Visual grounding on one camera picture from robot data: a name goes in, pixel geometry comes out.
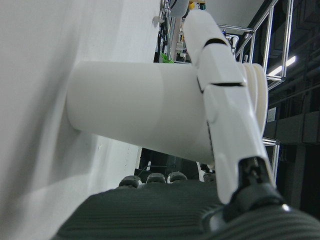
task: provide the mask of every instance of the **fluorescent light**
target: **fluorescent light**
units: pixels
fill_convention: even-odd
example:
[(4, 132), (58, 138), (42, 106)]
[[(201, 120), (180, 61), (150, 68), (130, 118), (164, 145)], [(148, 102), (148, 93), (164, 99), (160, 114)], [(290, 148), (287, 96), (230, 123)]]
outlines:
[[(296, 61), (296, 56), (291, 57), (290, 59), (288, 59), (285, 63), (285, 65), (288, 67), (291, 64), (293, 64)], [(278, 73), (280, 73), (282, 70), (282, 66), (278, 66), (275, 70), (273, 70), (272, 72), (270, 72), (268, 75), (269, 76), (275, 76)]]
[(296, 56), (293, 56), (292, 58), (288, 59), (288, 61), (286, 61), (285, 65), (288, 67), (291, 64), (293, 64), (296, 61)]
[(278, 73), (280, 73), (282, 70), (282, 66), (278, 66), (275, 70), (273, 70), (272, 72), (269, 73), (269, 76), (275, 76)]

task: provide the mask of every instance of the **white disc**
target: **white disc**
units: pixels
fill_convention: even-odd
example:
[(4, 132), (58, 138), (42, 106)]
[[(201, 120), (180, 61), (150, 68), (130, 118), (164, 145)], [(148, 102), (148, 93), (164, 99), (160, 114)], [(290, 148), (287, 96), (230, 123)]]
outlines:
[(255, 70), (258, 89), (257, 111), (255, 114), (259, 128), (261, 130), (261, 135), (263, 135), (265, 131), (268, 111), (268, 84), (263, 68), (256, 63), (252, 64), (252, 67)]

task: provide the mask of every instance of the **white surface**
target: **white surface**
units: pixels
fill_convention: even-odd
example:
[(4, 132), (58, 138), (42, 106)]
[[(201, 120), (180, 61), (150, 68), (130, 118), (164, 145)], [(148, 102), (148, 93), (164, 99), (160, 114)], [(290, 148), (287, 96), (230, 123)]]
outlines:
[(183, 24), (185, 44), (188, 46), (188, 53), (194, 66), (198, 66), (200, 54), (207, 41), (219, 39), (230, 48), (228, 40), (223, 36), (218, 26), (213, 23), (215, 20), (212, 16), (203, 10), (191, 10), (185, 18)]
[(251, 65), (251, 67), (255, 71), (256, 82), (258, 86), (258, 98), (255, 115), (260, 127), (261, 136), (263, 136), (268, 112), (268, 83), (264, 69), (261, 65), (254, 63)]
[[(203, 101), (214, 153), (218, 196), (222, 203), (228, 204), (239, 186), (238, 171), (241, 160), (250, 157), (263, 159), (272, 180), (270, 162), (252, 104), (253, 97), (250, 96), (247, 85), (258, 80), (267, 84), (267, 81), (262, 67), (257, 64), (248, 66), (257, 77), (247, 81), (230, 48), (224, 44), (214, 43), (203, 49), (199, 48), (208, 38), (221, 38), (221, 33), (214, 31), (216, 28), (215, 21), (208, 13), (192, 11), (184, 23), (184, 35), (192, 62), (197, 63), (199, 85), (204, 90)], [(194, 33), (206, 32), (207, 29), (211, 29), (210, 34), (205, 34), (205, 38), (195, 39)], [(267, 89), (263, 89), (263, 84), (260, 84), (262, 81), (259, 81), (258, 92), (264, 91), (261, 93), (265, 94)], [(264, 98), (262, 101), (261, 104), (268, 102)]]
[(67, 113), (76, 129), (213, 163), (203, 95), (191, 65), (81, 62), (71, 76)]
[(137, 146), (71, 127), (67, 79), (81, 60), (152, 62), (160, 1), (0, 6), (0, 239), (43, 240), (134, 171)]
[(264, 0), (206, 0), (205, 7), (217, 24), (246, 28), (263, 2)]

